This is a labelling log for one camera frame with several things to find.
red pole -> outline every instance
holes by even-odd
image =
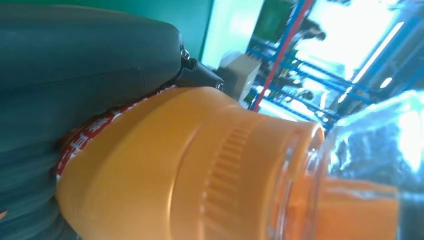
[[[297,16],[293,27],[290,29],[290,32],[288,33],[287,38],[285,39],[285,42],[282,45],[282,48],[278,52],[277,59],[274,62],[274,65],[271,68],[271,72],[269,72],[268,76],[266,77],[265,84],[263,86],[262,91],[260,92],[259,96],[256,99],[256,103],[254,105],[253,111],[258,112],[259,111],[259,104],[261,103],[262,99],[264,98],[265,91],[270,87],[270,84],[276,74],[277,68],[281,63],[281,60],[284,57],[284,54],[286,54],[287,48],[289,47],[289,44],[295,35],[295,33],[299,29],[299,25],[301,24],[302,20],[304,19],[305,12],[310,8],[311,4],[313,3],[313,0],[306,0],[302,8],[300,9],[300,13]]]

ceiling light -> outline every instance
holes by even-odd
[[[386,79],[383,81],[383,83],[380,85],[380,88],[381,88],[381,89],[383,89],[383,88],[387,87],[387,85],[389,85],[389,83],[390,83],[392,80],[393,80],[393,78],[391,78],[391,77],[386,78]]]
[[[401,29],[401,27],[404,25],[404,22],[401,21],[398,24],[394,26],[394,28],[390,31],[390,33],[385,37],[383,42],[380,44],[380,46],[375,50],[374,54],[369,58],[369,60],[365,63],[363,68],[359,71],[359,73],[356,75],[356,77],[353,79],[352,83],[356,84],[361,80],[361,78],[364,76],[365,72],[368,70],[368,68],[374,63],[374,61],[377,59],[377,57],[382,53],[382,51],[387,47],[387,45],[390,43],[390,41],[393,39],[393,37],[396,35],[396,33]]]
[[[338,103],[340,104],[341,102],[343,102],[344,100],[345,100],[345,98],[347,97],[348,95],[346,94],[346,93],[344,93],[343,95],[341,95],[341,97],[338,99]]]

fluorescent light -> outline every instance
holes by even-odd
[[[394,28],[390,31],[390,33],[387,35],[387,37],[383,40],[383,42],[380,44],[380,46],[375,50],[374,54],[369,58],[369,60],[365,63],[363,68],[359,71],[359,73],[356,75],[356,77],[353,79],[352,83],[356,84],[361,80],[361,78],[364,76],[365,72],[368,70],[368,68],[374,63],[374,61],[377,59],[377,57],[382,53],[382,51],[387,47],[387,44],[390,43],[392,38],[398,33],[399,29],[404,25],[404,22],[401,21],[398,24],[394,26]]]
[[[260,94],[260,93],[262,92],[262,90],[264,90],[264,87],[263,87],[263,86],[257,86],[257,87],[256,87],[256,92],[257,92],[258,94]]]
[[[327,103],[327,95],[329,93],[328,92],[324,92],[321,96],[321,102],[319,103],[319,109],[324,109],[326,107],[326,103]]]
[[[345,98],[347,97],[348,95],[346,94],[346,93],[344,93],[343,95],[341,95],[341,97],[338,99],[338,103],[340,104],[341,102],[343,102],[344,100],[345,100]]]
[[[386,78],[386,79],[383,81],[383,83],[380,85],[380,88],[381,88],[381,89],[383,89],[383,88],[387,87],[387,85],[389,85],[389,83],[390,83],[392,80],[393,80],[393,78],[391,78],[391,77]]]

bright light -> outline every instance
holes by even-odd
[[[271,105],[271,103],[267,103],[266,101],[261,101],[259,103],[259,107],[275,114],[276,116],[278,116],[281,119],[287,119],[287,120],[290,120],[290,121],[293,121],[293,122],[297,122],[297,120],[294,119],[293,117],[291,117],[287,114],[284,114],[283,109],[281,109],[279,107],[274,107],[274,106]]]
[[[392,81],[393,79],[391,77],[386,78],[383,83],[380,85],[380,88],[383,89],[385,87],[387,87],[387,85],[389,85],[389,83]]]
[[[328,92],[324,92],[321,96],[321,102],[319,103],[319,109],[324,109],[326,108],[326,103],[327,103],[327,95],[329,93]]]
[[[346,93],[345,93],[345,94],[343,94],[343,95],[341,95],[337,102],[340,104],[341,102],[343,102],[343,101],[345,100],[345,98],[346,98],[347,96],[348,96],[348,95],[347,95]]]
[[[369,60],[365,63],[363,68],[359,71],[359,73],[356,75],[356,77],[353,79],[352,83],[356,84],[361,80],[361,78],[364,76],[365,72],[368,70],[368,68],[374,63],[374,61],[377,59],[377,57],[382,53],[382,51],[386,48],[387,44],[390,43],[392,38],[398,33],[399,29],[404,25],[404,22],[401,21],[394,28],[390,31],[390,33],[387,35],[387,37],[383,40],[383,42],[380,44],[380,46],[375,50],[374,54],[369,58]]]
[[[257,87],[256,87],[256,92],[257,92],[258,94],[260,94],[260,93],[262,92],[262,90],[264,90],[264,87],[263,87],[263,86],[257,86]]]

green wall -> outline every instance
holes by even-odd
[[[194,58],[203,52],[214,0],[0,0],[0,3],[65,4],[111,9],[176,26]]]

